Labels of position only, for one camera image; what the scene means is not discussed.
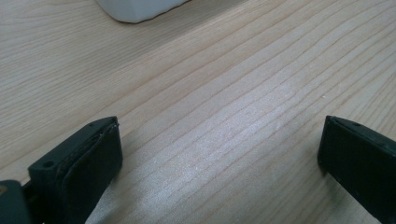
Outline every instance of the light wooden surface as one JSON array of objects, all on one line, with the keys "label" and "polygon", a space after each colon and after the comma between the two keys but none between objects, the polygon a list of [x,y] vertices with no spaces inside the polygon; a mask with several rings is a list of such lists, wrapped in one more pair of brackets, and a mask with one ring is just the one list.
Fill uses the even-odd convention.
[{"label": "light wooden surface", "polygon": [[91,120],[124,165],[88,223],[377,223],[318,168],[326,115],[396,139],[396,1],[192,0],[139,24],[0,2],[0,178]]}]

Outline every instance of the table surface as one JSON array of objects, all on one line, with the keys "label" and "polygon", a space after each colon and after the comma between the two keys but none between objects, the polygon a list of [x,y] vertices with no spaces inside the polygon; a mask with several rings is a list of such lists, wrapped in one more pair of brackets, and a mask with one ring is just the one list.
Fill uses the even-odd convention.
[{"label": "table surface", "polygon": [[0,3],[0,178],[118,116],[88,223],[377,223],[317,164],[326,115],[396,139],[396,1],[192,0],[138,24]]}]

